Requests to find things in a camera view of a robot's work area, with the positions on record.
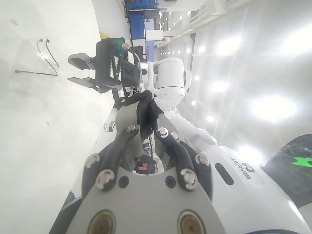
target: black wire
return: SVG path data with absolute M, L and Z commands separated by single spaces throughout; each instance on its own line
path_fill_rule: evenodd
M 42 38 L 37 41 L 37 49 L 38 49 L 38 51 L 40 52 L 41 55 L 43 55 L 43 53 L 40 51 L 38 43 L 42 42 L 42 41 L 43 41 Z M 43 72 L 32 72 L 32 71 L 26 71 L 26 70 L 16 70 L 15 73 L 31 73 L 31 74 L 40 74 L 40 75 L 48 75 L 48 76 L 58 76 L 58 72 L 56 71 L 56 69 L 51 65 L 51 63 L 46 58 L 44 58 L 44 59 L 54 69 L 55 74 L 43 73 Z
M 39 46 L 38 46 L 38 43 L 39 43 L 39 42 L 42 42 L 42 41 L 43 41 L 42 39 L 40 39 L 40 40 L 37 41 L 37 48 L 38 48 L 38 51 L 40 52 L 41 55 L 43 55 L 43 53 L 40 51 Z M 58 76 L 58 72 L 56 71 L 56 69 L 51 65 L 51 63 L 50 63 L 46 58 L 44 58 L 44 59 L 45 59 L 45 61 L 54 69 L 54 71 L 55 71 L 55 73 L 56 73 L 56 75 L 54 75 L 54 74 L 49 74 L 49 75 Z M 37 74 L 47 75 L 47 73 L 39 73 L 39 72 L 36 72 L 36 73 L 37 73 Z
M 50 49 L 48 48 L 48 43 L 50 42 L 50 40 L 49 39 L 47 39 L 47 41 L 46 41 L 46 47 L 47 47 L 47 49 L 48 49 L 48 51 L 49 51 L 49 53 L 50 53 L 50 55 L 51 55 L 51 57 L 52 57 L 52 59 L 55 61 L 55 63 L 57 64 L 57 66 L 59 67 L 59 65 L 58 65 L 58 62 L 54 59 L 54 57 L 53 57 L 53 55 L 51 54 L 51 52 L 50 52 Z

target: green logo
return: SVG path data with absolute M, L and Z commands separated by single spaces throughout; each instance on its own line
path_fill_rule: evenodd
M 294 157 L 294 159 L 296 159 L 297 162 L 292 163 L 292 165 L 300 165 L 312 168 L 312 165 L 309 164 L 309 162 L 312 161 L 312 158 Z

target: jarvis logo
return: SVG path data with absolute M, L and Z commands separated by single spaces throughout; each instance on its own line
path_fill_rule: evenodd
M 239 164 L 236 159 L 231 158 L 231 160 L 238 166 L 238 168 L 241 170 L 241 172 L 244 174 L 244 176 L 247 179 L 251 179 L 250 175 L 248 174 L 249 172 L 255 172 L 253 167 L 251 167 L 249 164 L 242 163 Z

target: factory floor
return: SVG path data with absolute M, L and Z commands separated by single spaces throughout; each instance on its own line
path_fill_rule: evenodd
M 108 120 L 114 103 L 111 92 L 99 94 L 67 80 L 94 77 L 93 71 L 79 70 L 68 64 L 67 58 L 74 53 L 95 56 L 100 40 L 98 23 L 105 35 L 129 39 L 128 24 L 117 1 L 105 1 L 114 2 L 102 4 L 106 13 L 99 11 L 94 0 L 1 2 L 3 234 L 49 232 Z M 54 75 L 46 60 L 58 76 L 15 72 Z

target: screw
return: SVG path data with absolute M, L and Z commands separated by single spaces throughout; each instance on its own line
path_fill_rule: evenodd
M 198 154 L 195 156 L 195 161 L 197 164 L 203 164 L 203 165 L 207 165 L 209 166 L 210 165 L 210 161 L 209 159 L 203 155 L 203 154 Z
M 135 129 L 136 129 L 136 125 L 134 125 L 134 124 L 131 124 L 128 126 L 129 131 L 134 131 Z
M 191 169 L 182 169 L 180 174 L 183 176 L 183 179 L 185 181 L 185 187 L 188 190 L 194 190 L 197 185 L 197 176 Z
M 159 128 L 158 129 L 160 137 L 165 138 L 168 136 L 169 132 L 166 128 Z
M 102 170 L 96 179 L 96 186 L 98 189 L 103 190 L 104 185 L 115 178 L 115 174 L 111 169 Z
M 86 162 L 85 162 L 85 166 L 86 166 L 88 169 L 90 169 L 91 166 L 92 166 L 92 164 L 94 164 L 95 162 L 99 162 L 99 161 L 100 161 L 99 155 L 98 155 L 98 154 L 92 154 L 92 155 L 90 155 L 90 156 L 87 158 L 87 160 L 86 160 Z
M 179 140 L 179 136 L 177 133 L 172 132 L 171 135 L 174 137 L 175 140 L 177 140 L 177 141 Z
M 193 185 L 195 182 L 195 178 L 190 172 L 184 175 L 184 180 L 187 184 L 190 184 L 190 185 Z

